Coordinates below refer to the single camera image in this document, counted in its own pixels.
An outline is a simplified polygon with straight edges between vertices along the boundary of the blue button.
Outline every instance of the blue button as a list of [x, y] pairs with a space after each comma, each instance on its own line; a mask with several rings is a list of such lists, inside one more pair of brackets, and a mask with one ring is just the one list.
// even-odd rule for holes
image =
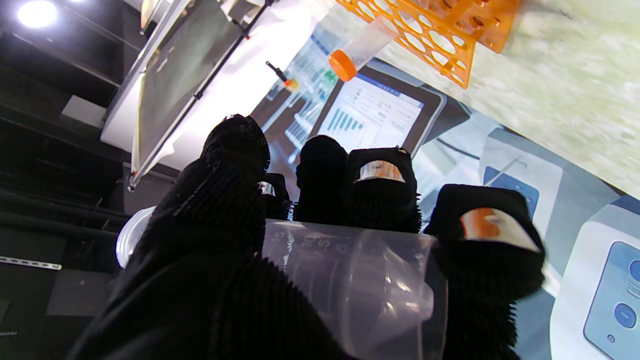
[[633, 263], [631, 263], [629, 272], [631, 273], [631, 277], [640, 282], [640, 260], [635, 260]]
[[629, 305], [622, 303], [618, 304], [616, 309], [613, 311], [613, 314], [620, 325], [628, 329], [636, 326], [636, 312]]

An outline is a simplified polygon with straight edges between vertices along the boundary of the orange cap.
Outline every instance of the orange cap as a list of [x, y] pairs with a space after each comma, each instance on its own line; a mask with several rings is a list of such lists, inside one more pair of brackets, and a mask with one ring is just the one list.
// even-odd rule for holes
[[356, 65], [353, 65], [353, 61], [344, 53], [344, 51], [338, 49], [329, 55], [329, 64], [335, 71], [338, 78], [342, 81], [349, 81], [356, 77], [358, 71]]

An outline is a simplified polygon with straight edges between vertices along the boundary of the black frame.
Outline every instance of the black frame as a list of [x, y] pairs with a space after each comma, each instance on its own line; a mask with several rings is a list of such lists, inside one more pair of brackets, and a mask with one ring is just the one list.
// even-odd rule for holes
[[[367, 76], [368, 78], [379, 81], [380, 83], [383, 83], [384, 85], [387, 85], [393, 88], [394, 90], [397, 90], [424, 104], [422, 111], [418, 115], [418, 118], [415, 119], [413, 126], [409, 130], [409, 133], [407, 134], [406, 139], [404, 139], [404, 143], [402, 144], [402, 148], [406, 149], [407, 151], [410, 151], [413, 155], [414, 149], [417, 148], [418, 143], [423, 138], [425, 131], [427, 131], [429, 127], [429, 122], [431, 118], [436, 112], [438, 112], [438, 109], [442, 104], [442, 98], [423, 88], [405, 83], [400, 79], [394, 78], [391, 75], [374, 70], [370, 67], [362, 68], [359, 71], [359, 73], [364, 76]], [[344, 82], [342, 80], [338, 80], [338, 83], [333, 88], [333, 91], [331, 92], [331, 95], [329, 95], [327, 102], [324, 104], [324, 108], [320, 112], [320, 116], [318, 117], [316, 124], [311, 129], [311, 133], [309, 134], [310, 138], [312, 136], [317, 135], [318, 131], [320, 130], [320, 127], [322, 126], [322, 123], [324, 122], [327, 114], [329, 113], [329, 110], [333, 106], [333, 103], [335, 102], [336, 97], [338, 97], [338, 94], [342, 90], [343, 85], [344, 85]]]

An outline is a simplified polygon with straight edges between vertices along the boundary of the white machine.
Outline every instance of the white machine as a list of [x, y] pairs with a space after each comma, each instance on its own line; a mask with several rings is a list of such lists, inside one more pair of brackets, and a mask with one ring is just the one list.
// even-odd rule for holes
[[580, 230], [551, 316], [554, 359], [640, 354], [640, 201], [624, 196]]

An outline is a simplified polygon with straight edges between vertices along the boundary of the tablet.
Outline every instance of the tablet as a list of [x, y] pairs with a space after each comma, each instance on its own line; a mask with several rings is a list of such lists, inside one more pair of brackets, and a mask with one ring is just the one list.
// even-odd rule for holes
[[310, 135], [328, 135], [347, 152], [401, 146], [414, 154], [443, 105], [440, 94], [364, 67], [337, 83]]

